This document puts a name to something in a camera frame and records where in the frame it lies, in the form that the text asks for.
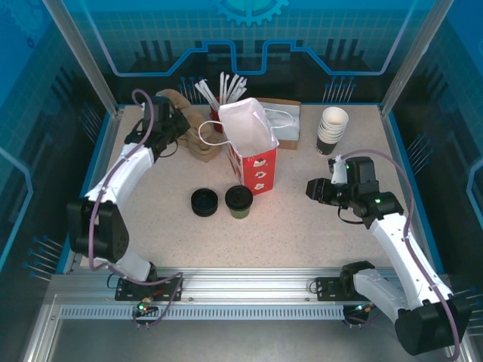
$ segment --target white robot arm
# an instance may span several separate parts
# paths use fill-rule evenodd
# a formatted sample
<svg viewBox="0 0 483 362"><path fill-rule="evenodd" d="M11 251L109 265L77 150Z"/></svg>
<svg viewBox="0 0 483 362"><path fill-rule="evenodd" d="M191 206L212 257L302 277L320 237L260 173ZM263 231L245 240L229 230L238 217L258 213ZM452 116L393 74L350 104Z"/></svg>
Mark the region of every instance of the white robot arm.
<svg viewBox="0 0 483 362"><path fill-rule="evenodd" d="M118 160L105 177L84 198L67 205L71 249L88 256L89 245L93 245L94 268L114 265L126 278L139 282L155 279L155 267L130 246L122 212L142 175L168 144L189 129L183 113L168 98L153 97L152 109L153 115L145 108L144 118L127 135ZM94 218L90 240L89 225Z"/></svg>
<svg viewBox="0 0 483 362"><path fill-rule="evenodd" d="M122 148L121 154L116 160L115 164L125 158L129 151L131 151L135 146L136 143L129 143L125 145ZM141 179L142 175L144 175L144 173L150 169L152 165L154 165L154 156L152 154L152 150L142 146L129 158L129 161L125 162L115 172L111 182L104 190L105 192L101 199L101 204L111 202L117 205L122 216L122 212L125 209L129 195L134 190L134 187ZM85 195L90 202L94 203L96 201L97 196L103 187L107 174L92 190ZM95 266L108 262L108 259L101 257L94 258ZM132 245L128 245L125 254L114 264L115 267L124 275L137 281L145 281L148 278L149 270L151 269L151 264L147 260L137 255Z"/></svg>
<svg viewBox="0 0 483 362"><path fill-rule="evenodd" d="M344 293L368 298L387 315L409 354L454 344L453 321L449 320L443 301L451 310L451 320L461 340L471 306L465 298L455 297L443 283L411 232L407 244L403 235L407 219L402 206L391 192L379 191L373 161L369 157L342 159L337 156L329 160L329 168L333 172L332 180L309 181L307 196L321 204L352 209L361 222L349 223L363 224L371 231L389 257L403 289L394 287L369 262L354 262L345 265L340 274ZM424 274L430 276L431 283ZM435 290L440 292L442 300Z"/></svg>

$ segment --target green cup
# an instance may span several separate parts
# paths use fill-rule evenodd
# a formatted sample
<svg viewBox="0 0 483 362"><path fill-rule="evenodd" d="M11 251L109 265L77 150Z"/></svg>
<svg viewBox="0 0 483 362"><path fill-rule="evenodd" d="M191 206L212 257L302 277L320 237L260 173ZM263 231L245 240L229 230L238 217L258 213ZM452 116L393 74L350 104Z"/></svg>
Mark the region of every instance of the green cup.
<svg viewBox="0 0 483 362"><path fill-rule="evenodd" d="M250 206L254 196L245 186L233 186L225 194L226 206L235 219L243 219L250 213Z"/></svg>

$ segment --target white bag handle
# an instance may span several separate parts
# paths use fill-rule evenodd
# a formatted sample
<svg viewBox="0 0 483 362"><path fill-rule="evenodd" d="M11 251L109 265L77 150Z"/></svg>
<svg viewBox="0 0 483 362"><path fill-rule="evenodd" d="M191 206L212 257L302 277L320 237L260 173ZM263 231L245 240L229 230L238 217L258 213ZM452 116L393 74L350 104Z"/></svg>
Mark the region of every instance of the white bag handle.
<svg viewBox="0 0 483 362"><path fill-rule="evenodd" d="M226 143L230 143L230 141L225 141L225 142L222 142L222 143L209 143L205 140L203 140L203 137L202 137L202 127L207 124L207 123L218 123L218 124L223 124L219 121L206 121L206 122L203 122L199 127L198 127L198 137L199 139L206 145L209 145L209 146L221 146L221 145L224 145Z"/></svg>
<svg viewBox="0 0 483 362"><path fill-rule="evenodd" d="M272 111L272 112L280 112L280 113L285 113L286 115L289 115L290 118L292 118L292 120L294 121L294 124L296 123L295 121L295 118L293 117L293 115L291 115L290 113L286 112L286 111L281 111L280 109L271 109L271 108L264 108L266 109L267 111ZM288 127L288 126L291 126L292 124L286 124L285 126L274 126L274 127L270 127L270 128L285 128L285 127Z"/></svg>

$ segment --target gear logo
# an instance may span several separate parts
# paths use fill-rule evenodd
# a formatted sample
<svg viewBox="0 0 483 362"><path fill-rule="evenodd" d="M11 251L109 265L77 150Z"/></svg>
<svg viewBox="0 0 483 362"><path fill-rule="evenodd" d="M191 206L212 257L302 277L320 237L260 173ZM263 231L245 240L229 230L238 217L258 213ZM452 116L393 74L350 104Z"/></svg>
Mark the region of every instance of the gear logo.
<svg viewBox="0 0 483 362"><path fill-rule="evenodd" d="M42 29L44 14L42 0L0 0L0 11L10 11L15 23L29 38Z"/></svg>
<svg viewBox="0 0 483 362"><path fill-rule="evenodd" d="M218 14L226 16L226 21L234 20L236 25L253 23L262 25L264 20L272 21L272 15L281 13L281 7L288 0L214 0Z"/></svg>

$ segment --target blue wall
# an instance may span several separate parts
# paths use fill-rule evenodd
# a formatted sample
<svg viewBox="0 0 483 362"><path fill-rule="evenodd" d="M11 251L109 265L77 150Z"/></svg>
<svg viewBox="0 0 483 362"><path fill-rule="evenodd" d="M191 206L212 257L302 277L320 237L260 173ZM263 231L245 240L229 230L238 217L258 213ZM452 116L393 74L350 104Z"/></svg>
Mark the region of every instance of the blue wall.
<svg viewBox="0 0 483 362"><path fill-rule="evenodd" d="M454 2L394 108L457 290L483 288L482 18L480 1Z"/></svg>
<svg viewBox="0 0 483 362"><path fill-rule="evenodd" d="M65 240L66 202L104 110L42 2L0 0L0 48L0 345L10 362L23 359L51 271L28 250L56 263L32 238Z"/></svg>
<svg viewBox="0 0 483 362"><path fill-rule="evenodd" d="M177 89L181 77L210 81L221 71L257 77L249 78L249 96L304 101L323 100L332 75L345 76L347 85L351 75L371 77L355 81L354 100L381 101L433 2L69 0L66 5L120 102L129 101L127 84L134 79L156 91ZM177 83L170 82L173 77ZM308 81L311 87L303 85ZM151 89L155 84L158 89ZM274 84L278 93L267 94Z"/></svg>

